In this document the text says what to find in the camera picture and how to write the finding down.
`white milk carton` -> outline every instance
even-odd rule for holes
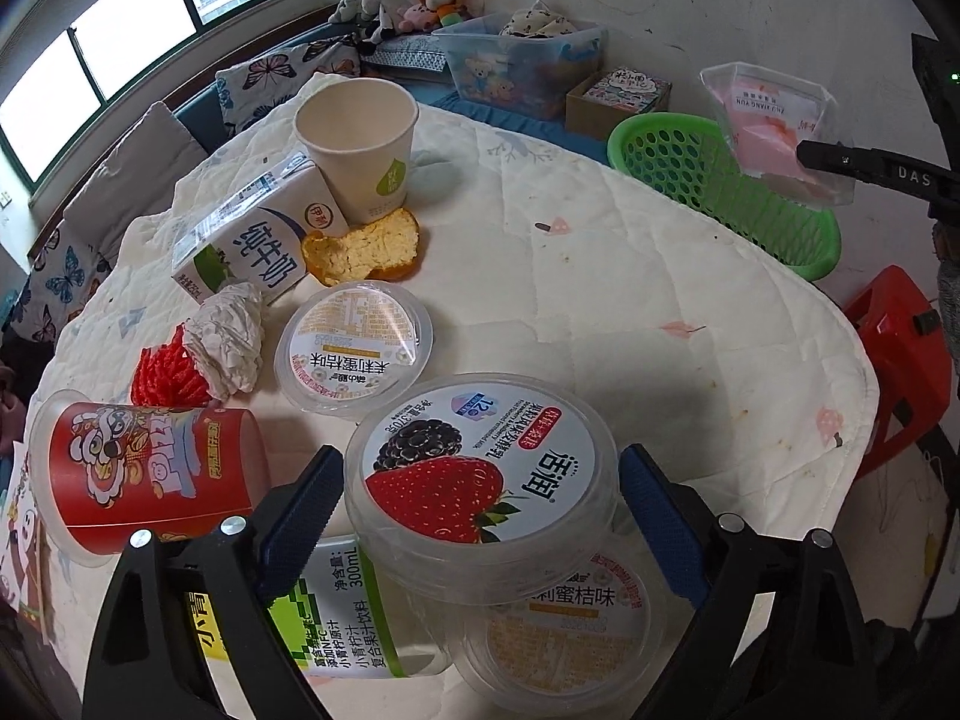
[[[347,233],[314,162],[291,154],[221,203],[174,245],[172,276],[198,303],[248,281],[271,303],[306,276],[301,241]]]

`pink leaf print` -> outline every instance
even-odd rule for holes
[[[570,225],[566,223],[563,217],[557,217],[550,223],[548,235],[566,235],[570,231]]]
[[[842,446],[843,442],[839,439],[840,430],[843,428],[843,415],[837,410],[828,409],[826,406],[817,412],[817,430],[820,432],[820,438],[824,446],[835,443]]]
[[[674,338],[689,338],[698,330],[703,330],[704,327],[707,327],[707,325],[702,324],[700,327],[694,327],[692,324],[687,324],[680,319],[676,322],[661,324],[661,330],[668,336],[673,336]]]

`metal screw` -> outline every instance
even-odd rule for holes
[[[833,536],[830,535],[830,531],[824,531],[823,528],[810,531],[810,541],[821,549],[829,549],[833,546]]]
[[[246,526],[246,519],[234,515],[234,517],[227,517],[227,519],[224,519],[224,521],[220,523],[220,532],[226,536],[236,536],[237,533],[240,533]]]
[[[740,533],[746,525],[743,517],[732,512],[721,514],[720,517],[717,517],[717,522],[720,524],[720,529],[727,531],[727,533]]]
[[[130,546],[133,547],[134,549],[145,547],[147,546],[147,544],[150,543],[150,539],[153,537],[154,535],[148,530],[136,531],[130,537]]]

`butterfly pillow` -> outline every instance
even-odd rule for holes
[[[62,221],[34,261],[13,306],[11,329],[27,341],[56,341],[109,273],[107,260]]]
[[[218,71],[215,84],[227,136],[249,129],[294,98],[314,73],[360,73],[360,56],[347,36],[277,49]]]

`strawberry image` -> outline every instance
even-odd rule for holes
[[[367,490],[406,528],[461,544],[500,541],[488,528],[520,511],[502,501],[503,475],[489,461],[446,456],[367,478]]]

